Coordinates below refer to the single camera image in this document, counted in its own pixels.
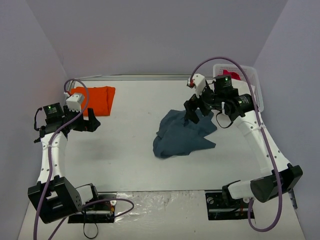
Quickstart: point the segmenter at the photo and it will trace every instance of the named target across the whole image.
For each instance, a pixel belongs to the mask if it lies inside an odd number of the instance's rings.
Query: white table surface
[[[184,110],[195,90],[185,81],[85,81],[88,87],[115,87],[111,115],[98,117],[95,132],[71,131],[65,153],[65,174],[74,185],[96,185],[98,191],[219,190],[237,180],[261,177],[258,161],[237,127],[206,138],[216,143],[188,156],[160,159],[153,141],[169,110]],[[239,93],[249,91],[234,81]],[[220,124],[229,120],[219,116]]]
[[[235,82],[239,93],[248,87]],[[278,225],[270,232],[252,230],[247,220],[208,221],[205,192],[236,180],[260,177],[259,165],[234,126],[207,137],[214,149],[189,156],[158,159],[152,143],[160,120],[170,109],[183,110],[194,93],[184,81],[86,81],[88,87],[116,87],[111,116],[99,117],[94,133],[72,131],[68,137],[66,177],[74,185],[94,183],[99,192],[124,192],[134,210],[113,224],[99,224],[97,240],[304,240],[288,194]],[[221,124],[228,124],[227,119]],[[118,202],[116,212],[129,206]],[[256,226],[265,228],[275,218],[278,199],[253,205]],[[35,209],[29,204],[19,240],[31,240]],[[39,221],[38,239],[48,239],[59,221]],[[95,234],[88,224],[86,232]],[[82,224],[63,223],[54,239],[85,240]]]
[[[288,194],[283,195],[283,210],[278,225],[269,232],[251,229],[248,220],[209,221],[204,191],[157,191],[118,193],[118,197],[135,203],[133,211],[115,223],[98,224],[96,240],[305,240]],[[278,199],[255,202],[256,226],[265,228],[275,218]],[[128,209],[128,203],[118,202],[116,212]],[[18,240],[33,239],[36,211],[29,204]],[[38,240],[46,240],[59,221],[44,224],[39,221]],[[96,227],[87,224],[85,232],[94,236]],[[65,221],[53,240],[86,240],[82,224]]]

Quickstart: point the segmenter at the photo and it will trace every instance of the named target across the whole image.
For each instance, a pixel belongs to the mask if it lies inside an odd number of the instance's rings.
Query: orange cloth
[[[111,86],[103,87],[88,87],[89,91],[89,103],[88,108],[92,108],[95,116],[110,116],[112,103],[116,93],[116,88]],[[71,89],[71,94],[79,93],[84,95],[83,103],[81,108],[85,107],[87,101],[87,94],[84,87],[78,86]],[[83,112],[84,116],[88,116],[88,111]]]

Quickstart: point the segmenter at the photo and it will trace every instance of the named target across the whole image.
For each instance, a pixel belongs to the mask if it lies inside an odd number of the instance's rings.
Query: black wire
[[[37,111],[35,112],[35,115],[34,115],[33,128],[34,128],[34,130],[36,130],[36,131],[39,131],[39,130],[40,130],[40,128],[37,127],[37,115],[38,115],[39,111],[42,111],[42,107],[39,107],[39,108],[37,109]]]
[[[210,104],[210,103],[206,102],[206,101],[204,100],[202,94],[201,94],[201,100],[202,100],[202,102],[204,102],[204,104],[206,104],[206,105],[208,105],[208,106],[210,106],[210,107],[221,107],[220,105]]]
[[[233,209],[233,210],[231,210],[231,211],[228,211],[227,213],[233,213],[233,212],[236,212],[236,211],[238,211],[240,208],[238,207],[238,208],[235,208],[235,209]]]
[[[82,187],[85,187],[85,186],[92,186],[93,184],[92,183],[87,183],[87,184],[83,184],[81,186],[77,186],[75,189],[79,189],[79,188],[82,188]]]
[[[218,115],[220,115],[220,114],[222,114],[222,111],[218,112],[218,113],[215,115],[215,120],[216,120],[216,122],[219,124],[220,128],[222,128],[222,129],[227,129],[227,128],[231,127],[231,125],[234,123],[233,121],[230,122],[230,124],[229,124],[228,126],[221,126],[221,125],[220,125],[220,123],[219,123],[219,121],[218,121]]]
[[[84,209],[84,212],[82,211],[81,213],[83,214],[83,235],[84,235],[87,239],[95,239],[95,238],[98,236],[98,234],[99,234],[99,228],[98,228],[97,223],[95,223],[95,222],[93,221],[94,225],[96,226],[96,235],[95,235],[95,236],[87,236],[87,235],[86,235],[86,232],[85,232],[86,219],[87,219],[87,211],[86,211],[86,209]]]

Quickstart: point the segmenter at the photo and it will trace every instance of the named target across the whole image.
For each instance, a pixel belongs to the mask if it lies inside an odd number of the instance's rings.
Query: white wall
[[[41,145],[33,143],[35,111],[62,100],[66,80],[25,0],[0,1],[0,73],[0,238],[14,240],[41,167]]]
[[[27,0],[69,77],[253,65],[287,0]],[[204,73],[211,74],[210,66]]]
[[[294,190],[307,240],[320,239],[319,13],[319,0],[289,0],[254,64],[264,122],[287,158],[303,170]]]

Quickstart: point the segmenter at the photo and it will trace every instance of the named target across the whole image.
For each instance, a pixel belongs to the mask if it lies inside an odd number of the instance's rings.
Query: cable
[[[83,188],[85,186],[91,186],[91,185],[92,185],[92,183],[87,183],[87,184],[83,184],[81,186],[77,186],[75,189],[79,189],[79,188]]]
[[[96,234],[95,236],[87,236],[86,232],[85,232],[85,226],[86,226],[86,219],[87,219],[87,212],[86,209],[84,208],[84,210],[81,212],[83,214],[83,235],[87,238],[87,239],[95,239],[98,234],[99,234],[99,228],[97,223],[93,222],[94,225],[96,226]]]
[[[235,208],[235,209],[233,209],[233,210],[231,210],[231,211],[228,211],[228,213],[234,213],[234,212],[236,212],[236,211],[238,211],[239,210],[239,207],[238,208]]]
[[[202,102],[204,102],[206,105],[210,106],[210,107],[221,107],[221,105],[216,105],[216,104],[211,104],[211,103],[208,103],[204,100],[202,94],[200,95],[201,96],[201,100]]]
[[[222,114],[222,111],[218,112],[218,113],[215,115],[215,120],[216,120],[216,122],[219,124],[220,128],[222,128],[222,129],[227,129],[227,128],[231,127],[231,125],[234,123],[233,121],[230,122],[228,126],[221,126],[221,125],[220,125],[220,123],[219,123],[219,121],[218,121],[218,116],[219,116],[220,114]]]
[[[33,240],[37,240],[37,233],[38,233],[38,222],[39,222],[39,217],[40,217],[40,211],[41,211],[41,207],[42,207],[42,204],[44,202],[44,199],[45,199],[45,196],[46,196],[46,193],[47,193],[47,190],[48,190],[48,187],[49,187],[49,183],[50,183],[50,180],[51,180],[51,177],[52,177],[52,173],[53,173],[53,166],[52,166],[52,148],[51,148],[51,145],[56,137],[56,135],[62,130],[64,129],[66,126],[68,126],[69,124],[73,123],[77,118],[79,118],[83,113],[84,111],[87,109],[87,106],[88,106],[88,103],[89,103],[89,91],[86,87],[86,85],[80,81],[80,80],[77,80],[77,79],[69,79],[67,80],[65,83],[64,83],[64,86],[63,86],[63,89],[64,91],[66,92],[66,86],[69,82],[71,81],[76,81],[78,83],[80,83],[84,89],[85,89],[85,92],[86,92],[86,102],[85,102],[85,105],[84,105],[84,108],[81,110],[81,112],[79,112],[74,118],[72,118],[70,121],[66,122],[65,124],[63,124],[61,127],[59,127],[54,133],[53,135],[51,136],[50,140],[49,140],[49,143],[48,143],[48,161],[49,161],[49,175],[48,175],[48,178],[46,180],[46,183],[44,185],[44,188],[43,188],[43,191],[42,191],[42,194],[41,194],[41,197],[40,197],[40,200],[39,200],[39,204],[38,204],[38,207],[36,208],[36,214],[35,214],[35,218],[34,218],[34,226],[33,226]]]
[[[119,213],[119,214],[116,215],[116,216],[112,216],[112,217],[110,217],[111,219],[115,219],[115,218],[118,218],[118,217],[120,217],[120,216],[122,216],[122,215],[125,215],[125,214],[131,212],[131,211],[135,208],[135,204],[134,204],[131,200],[129,200],[129,199],[125,199],[125,198],[112,198],[112,199],[111,199],[111,198],[110,198],[110,199],[101,199],[101,200],[89,202],[89,203],[83,205],[83,206],[82,206],[82,209],[85,210],[87,207],[90,207],[91,205],[101,204],[101,203],[110,202],[110,201],[123,201],[123,202],[130,203],[130,204],[132,205],[132,207],[131,207],[129,210],[126,210],[126,211],[124,211],[124,212],[122,212],[122,213]],[[60,221],[60,223],[58,224],[58,226],[56,226],[56,228],[54,229],[53,233],[50,235],[50,237],[49,237],[48,240],[51,240],[51,239],[54,237],[54,235],[56,234],[57,230],[60,228],[60,226],[62,225],[62,223],[63,223],[65,220],[66,220],[66,217],[63,218],[63,219]]]
[[[42,107],[39,107],[39,108],[36,110],[35,115],[34,115],[33,128],[34,128],[34,130],[36,130],[36,131],[39,131],[39,130],[40,130],[40,128],[37,127],[37,115],[38,115],[39,111],[42,111]]]
[[[261,126],[261,120],[260,120],[260,117],[259,117],[259,110],[258,110],[258,106],[257,106],[256,100],[255,100],[254,91],[252,90],[251,83],[250,83],[250,80],[249,80],[246,72],[243,70],[243,68],[238,63],[236,63],[232,59],[230,59],[228,57],[225,57],[225,56],[211,57],[211,58],[201,62],[198,66],[196,66],[196,68],[193,70],[193,72],[192,72],[192,74],[190,76],[190,79],[193,79],[196,71],[203,64],[205,64],[205,63],[207,63],[209,61],[212,61],[212,60],[217,60],[217,59],[223,59],[223,60],[227,60],[227,61],[233,63],[241,71],[241,73],[243,74],[243,76],[245,78],[245,81],[248,84],[250,94],[252,96],[252,101],[253,101],[253,107],[254,107],[256,120],[257,120],[258,126],[260,127]],[[274,169],[274,175],[275,175],[275,178],[276,178],[276,184],[277,184],[277,190],[278,190],[278,210],[277,210],[277,213],[276,213],[276,216],[275,216],[275,219],[274,219],[273,223],[271,223],[270,226],[268,226],[266,228],[257,228],[257,227],[255,227],[253,225],[253,223],[251,221],[251,214],[250,213],[251,213],[251,211],[253,209],[253,205],[254,205],[254,199],[253,198],[250,198],[249,206],[248,206],[248,212],[247,213],[248,213],[248,222],[249,222],[249,225],[250,225],[251,228],[253,228],[257,232],[268,232],[271,229],[273,229],[277,225],[277,223],[279,222],[279,219],[280,219],[280,216],[281,216],[281,213],[282,213],[283,198],[282,198],[282,185],[281,185],[281,180],[280,180],[280,174],[279,174],[279,171],[278,171],[278,168],[277,168],[276,161],[275,161],[274,156],[272,154],[272,151],[271,151],[271,148],[270,148],[270,145],[269,145],[269,142],[268,142],[268,138],[267,138],[266,132],[263,129],[263,127],[261,128],[261,133],[262,133],[262,137],[263,137],[266,149],[267,149],[268,154],[270,156],[271,163],[272,163],[272,166],[273,166],[273,169]]]
[[[241,204],[241,207],[240,207],[240,215],[242,216],[244,214],[244,205]]]

